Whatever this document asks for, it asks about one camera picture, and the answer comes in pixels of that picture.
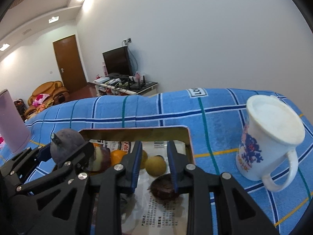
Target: wooden door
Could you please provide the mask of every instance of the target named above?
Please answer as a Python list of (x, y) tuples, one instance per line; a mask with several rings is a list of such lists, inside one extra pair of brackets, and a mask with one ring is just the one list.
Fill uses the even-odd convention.
[(75, 35), (54, 42), (53, 48), (64, 86), (69, 93), (87, 86)]

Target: pink cylinder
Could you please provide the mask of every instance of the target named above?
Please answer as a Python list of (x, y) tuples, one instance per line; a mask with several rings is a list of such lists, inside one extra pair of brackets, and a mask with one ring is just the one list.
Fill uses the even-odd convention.
[(7, 89), (0, 92), (0, 134), (12, 153), (24, 150), (30, 140), (30, 131)]

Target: brown leather sofa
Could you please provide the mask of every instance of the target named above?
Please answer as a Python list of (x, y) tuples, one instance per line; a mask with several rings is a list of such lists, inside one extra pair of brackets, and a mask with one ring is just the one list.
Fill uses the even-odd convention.
[(33, 101), (37, 98), (39, 94), (50, 95), (43, 103), (46, 104), (49, 101), (54, 100), (54, 105), (58, 103), (58, 97), (60, 95), (68, 96), (68, 90), (63, 86), (61, 81), (50, 81), (43, 83), (35, 89), (32, 96), (28, 99), (29, 108), (25, 111), (24, 116), (27, 118), (29, 115), (36, 111), (36, 107), (32, 105)]

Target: floor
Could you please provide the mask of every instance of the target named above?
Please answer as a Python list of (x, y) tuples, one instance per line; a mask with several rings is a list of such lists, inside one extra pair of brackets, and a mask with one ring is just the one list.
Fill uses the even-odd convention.
[(73, 101), (73, 100), (79, 100), (79, 99), (85, 99), (85, 98), (91, 98), (91, 97), (97, 97), (97, 92), (94, 86), (87, 85), (84, 88), (74, 93), (71, 93), (67, 101)]

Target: television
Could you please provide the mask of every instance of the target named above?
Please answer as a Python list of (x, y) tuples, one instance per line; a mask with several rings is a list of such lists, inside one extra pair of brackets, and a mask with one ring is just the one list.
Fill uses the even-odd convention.
[(133, 75), (127, 47), (120, 47), (104, 52), (103, 58), (108, 74), (118, 73), (127, 76)]

